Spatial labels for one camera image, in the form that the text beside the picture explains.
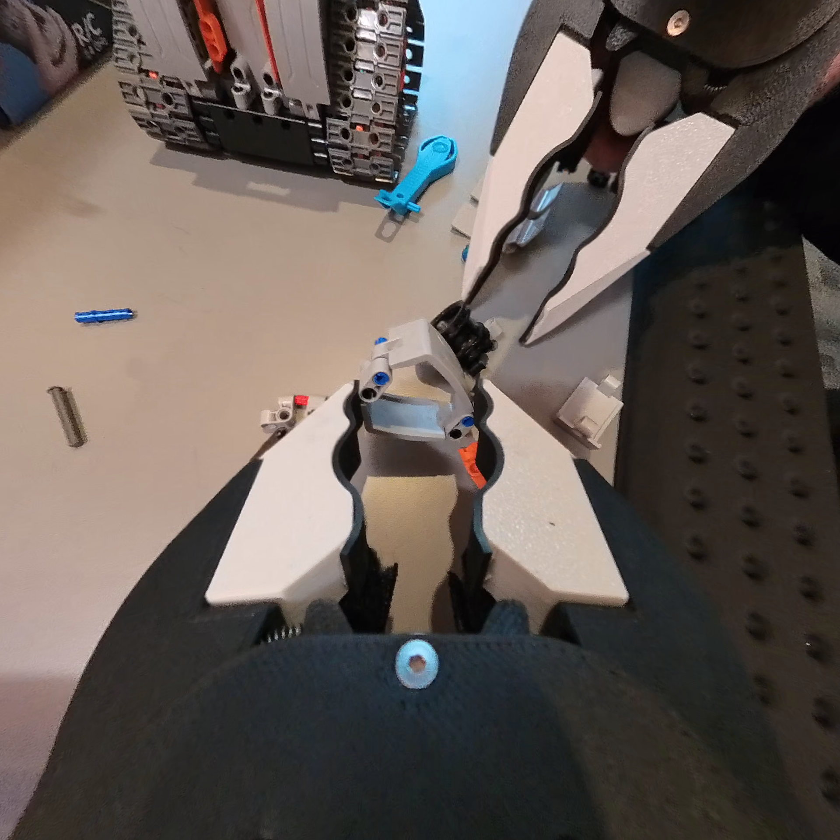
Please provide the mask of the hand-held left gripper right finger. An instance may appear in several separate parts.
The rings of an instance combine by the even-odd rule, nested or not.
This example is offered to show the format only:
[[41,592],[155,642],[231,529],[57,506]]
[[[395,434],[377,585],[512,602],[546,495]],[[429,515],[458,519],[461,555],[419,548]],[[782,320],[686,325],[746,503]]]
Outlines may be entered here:
[[627,587],[571,452],[490,381],[475,397],[484,483],[470,522],[470,608],[624,606]]

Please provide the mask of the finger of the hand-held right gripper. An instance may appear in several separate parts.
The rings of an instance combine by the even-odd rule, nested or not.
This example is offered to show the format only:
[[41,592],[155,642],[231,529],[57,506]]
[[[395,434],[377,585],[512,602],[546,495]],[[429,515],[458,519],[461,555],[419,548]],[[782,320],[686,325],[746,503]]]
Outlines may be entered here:
[[490,157],[469,242],[461,299],[470,304],[527,216],[543,172],[584,137],[602,93],[590,50],[560,31]]
[[619,172],[612,215],[575,252],[560,288],[521,336],[524,345],[548,336],[654,250],[654,239],[734,134],[703,112],[655,127],[674,110],[680,89],[680,73],[643,51],[621,59],[609,124],[617,133],[644,131]]

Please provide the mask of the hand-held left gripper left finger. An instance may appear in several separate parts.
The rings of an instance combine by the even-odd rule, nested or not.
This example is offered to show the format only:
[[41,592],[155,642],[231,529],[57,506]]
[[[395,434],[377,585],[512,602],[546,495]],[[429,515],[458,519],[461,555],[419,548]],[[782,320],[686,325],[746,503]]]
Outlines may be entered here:
[[351,429],[349,382],[259,462],[206,589],[211,606],[339,601],[349,590],[341,550],[354,525],[350,486],[333,462]]

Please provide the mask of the black toy wheel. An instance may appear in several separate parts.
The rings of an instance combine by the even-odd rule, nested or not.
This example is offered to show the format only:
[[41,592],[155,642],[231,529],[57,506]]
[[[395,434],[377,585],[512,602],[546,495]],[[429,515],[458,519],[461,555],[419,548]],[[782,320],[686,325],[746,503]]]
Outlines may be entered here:
[[497,349],[488,327],[471,317],[462,301],[448,305],[430,322],[440,334],[469,377],[477,378],[486,369],[490,354]]

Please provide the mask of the grey panel piece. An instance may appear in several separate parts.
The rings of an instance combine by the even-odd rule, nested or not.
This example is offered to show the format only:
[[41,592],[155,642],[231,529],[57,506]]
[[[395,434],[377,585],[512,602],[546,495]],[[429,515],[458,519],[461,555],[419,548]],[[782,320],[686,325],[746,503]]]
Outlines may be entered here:
[[429,321],[419,319],[393,328],[387,339],[391,344],[390,362],[393,371],[415,369],[425,364],[444,380],[449,394],[448,403],[453,406],[446,426],[453,418],[457,420],[466,414],[475,415],[471,397],[474,380],[463,372],[455,354]]

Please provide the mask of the person's right hand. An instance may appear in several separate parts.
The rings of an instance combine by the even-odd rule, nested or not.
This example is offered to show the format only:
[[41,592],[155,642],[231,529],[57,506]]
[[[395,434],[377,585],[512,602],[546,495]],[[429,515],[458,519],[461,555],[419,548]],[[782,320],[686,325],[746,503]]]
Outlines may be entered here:
[[621,171],[636,139],[636,134],[625,136],[617,133],[609,122],[601,123],[592,134],[584,159],[597,172],[616,174]]

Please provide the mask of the grey panel assembly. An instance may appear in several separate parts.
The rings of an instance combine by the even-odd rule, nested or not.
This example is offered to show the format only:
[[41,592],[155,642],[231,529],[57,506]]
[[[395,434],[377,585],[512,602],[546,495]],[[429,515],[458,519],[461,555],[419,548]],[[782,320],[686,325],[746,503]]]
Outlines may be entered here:
[[[515,253],[527,247],[543,230],[552,205],[557,200],[562,184],[568,181],[568,173],[552,171],[540,189],[535,193],[525,219],[509,234],[502,248],[503,255]],[[471,190],[469,200],[458,210],[451,223],[452,233],[471,240],[473,235],[484,177]]]

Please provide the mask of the long orange building piece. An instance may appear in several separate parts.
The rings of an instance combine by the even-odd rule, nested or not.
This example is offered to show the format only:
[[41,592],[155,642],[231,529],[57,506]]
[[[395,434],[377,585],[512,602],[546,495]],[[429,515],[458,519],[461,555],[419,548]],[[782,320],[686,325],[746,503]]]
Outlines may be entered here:
[[473,441],[469,445],[458,450],[458,456],[469,478],[471,478],[477,489],[483,489],[487,484],[487,478],[484,477],[480,468],[477,465],[477,450],[478,442]]

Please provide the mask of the grey block with red dot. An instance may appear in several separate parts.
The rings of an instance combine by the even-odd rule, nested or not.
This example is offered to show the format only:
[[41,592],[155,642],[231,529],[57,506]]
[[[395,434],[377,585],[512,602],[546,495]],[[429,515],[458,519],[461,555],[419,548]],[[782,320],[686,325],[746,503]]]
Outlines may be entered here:
[[280,434],[290,431],[314,413],[327,401],[323,395],[286,395],[277,400],[273,409],[260,413],[259,425],[265,434]]

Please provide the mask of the loose grey curved panel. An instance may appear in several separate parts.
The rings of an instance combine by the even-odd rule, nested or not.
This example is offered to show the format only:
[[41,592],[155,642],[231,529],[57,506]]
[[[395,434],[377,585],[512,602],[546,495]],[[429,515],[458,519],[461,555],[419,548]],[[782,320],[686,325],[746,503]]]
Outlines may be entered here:
[[606,430],[622,408],[623,380],[608,374],[600,381],[583,378],[553,416],[554,422],[591,450],[602,448]]

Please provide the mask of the cyan brick separator tool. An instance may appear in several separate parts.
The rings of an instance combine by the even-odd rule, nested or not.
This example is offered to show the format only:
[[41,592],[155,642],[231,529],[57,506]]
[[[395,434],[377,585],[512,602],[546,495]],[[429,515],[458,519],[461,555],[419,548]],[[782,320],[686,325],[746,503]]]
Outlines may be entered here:
[[393,189],[380,190],[374,200],[400,217],[419,213],[420,196],[431,184],[454,170],[457,157],[457,143],[447,135],[439,134],[422,141],[417,148],[414,166]]

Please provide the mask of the dark axle rod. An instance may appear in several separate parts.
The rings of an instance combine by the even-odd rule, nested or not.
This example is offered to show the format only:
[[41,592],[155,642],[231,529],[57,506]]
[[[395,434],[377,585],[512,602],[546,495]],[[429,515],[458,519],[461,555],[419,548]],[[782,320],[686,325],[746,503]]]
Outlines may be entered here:
[[73,391],[64,386],[52,385],[46,389],[46,393],[56,410],[67,445],[71,448],[84,446],[88,435]]

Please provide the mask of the toy tracked robot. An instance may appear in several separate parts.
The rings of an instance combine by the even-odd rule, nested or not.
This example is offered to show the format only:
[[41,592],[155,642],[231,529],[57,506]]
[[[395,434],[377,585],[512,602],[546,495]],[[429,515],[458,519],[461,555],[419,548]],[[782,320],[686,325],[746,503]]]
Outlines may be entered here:
[[170,147],[399,179],[424,59],[417,1],[117,1],[130,116]]

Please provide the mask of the blue robot kit box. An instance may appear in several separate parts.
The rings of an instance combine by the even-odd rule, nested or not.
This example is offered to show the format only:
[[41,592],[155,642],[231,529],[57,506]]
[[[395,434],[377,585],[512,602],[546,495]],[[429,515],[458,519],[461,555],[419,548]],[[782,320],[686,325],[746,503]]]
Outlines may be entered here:
[[2,131],[32,118],[111,47],[110,1],[2,1]]

